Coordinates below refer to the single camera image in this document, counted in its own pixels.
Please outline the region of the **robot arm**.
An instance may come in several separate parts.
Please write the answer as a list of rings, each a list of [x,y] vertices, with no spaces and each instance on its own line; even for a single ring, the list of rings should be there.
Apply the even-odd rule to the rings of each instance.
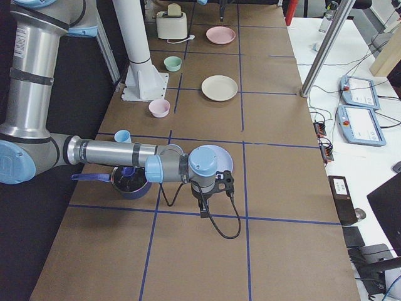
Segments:
[[[234,195],[234,179],[217,168],[217,156],[201,146],[186,154],[174,144],[97,141],[52,134],[46,128],[60,38],[97,34],[95,1],[12,1],[17,22],[6,119],[1,125],[1,182],[20,184],[62,165],[112,166],[111,174],[75,174],[74,180],[110,182],[122,193],[140,195],[153,182],[190,184],[202,218],[208,199]]]

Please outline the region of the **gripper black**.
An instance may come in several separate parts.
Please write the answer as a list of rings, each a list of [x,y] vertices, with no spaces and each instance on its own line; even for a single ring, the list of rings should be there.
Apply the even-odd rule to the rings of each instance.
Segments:
[[[208,192],[204,192],[202,188],[200,188],[195,183],[191,184],[192,195],[198,199],[199,209],[200,209],[200,217],[208,218],[208,199],[212,197],[214,193],[216,193],[216,189],[212,188]]]

